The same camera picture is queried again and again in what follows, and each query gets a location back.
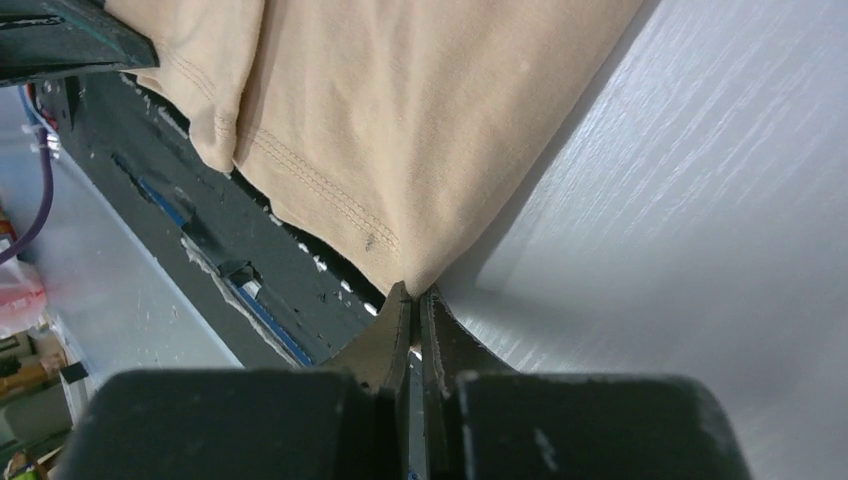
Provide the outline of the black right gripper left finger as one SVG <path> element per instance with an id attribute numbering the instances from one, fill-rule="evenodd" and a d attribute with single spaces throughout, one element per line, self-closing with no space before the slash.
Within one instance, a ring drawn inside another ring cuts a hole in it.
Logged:
<path id="1" fill-rule="evenodd" d="M 148 369 L 111 377 L 60 458 L 61 479 L 404 479 L 411 299 L 319 367 Z"/>

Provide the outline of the beige t shirt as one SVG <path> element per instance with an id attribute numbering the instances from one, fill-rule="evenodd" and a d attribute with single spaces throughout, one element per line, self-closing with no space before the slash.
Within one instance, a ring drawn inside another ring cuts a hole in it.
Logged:
<path id="1" fill-rule="evenodd" d="M 109 1 L 201 160 L 380 291 L 427 290 L 504 207 L 636 1 Z"/>

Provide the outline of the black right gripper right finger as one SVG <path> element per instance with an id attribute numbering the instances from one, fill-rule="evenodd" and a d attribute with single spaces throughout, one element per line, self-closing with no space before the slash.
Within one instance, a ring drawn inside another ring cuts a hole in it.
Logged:
<path id="1" fill-rule="evenodd" d="M 521 373 L 420 297 L 433 479 L 747 479 L 715 396 L 685 376 Z"/>

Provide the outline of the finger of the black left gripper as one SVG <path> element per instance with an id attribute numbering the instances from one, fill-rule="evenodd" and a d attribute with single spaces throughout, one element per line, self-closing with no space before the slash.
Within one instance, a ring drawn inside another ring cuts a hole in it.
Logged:
<path id="1" fill-rule="evenodd" d="M 103 1 L 1 3 L 1 86 L 159 65 L 153 43 Z"/>

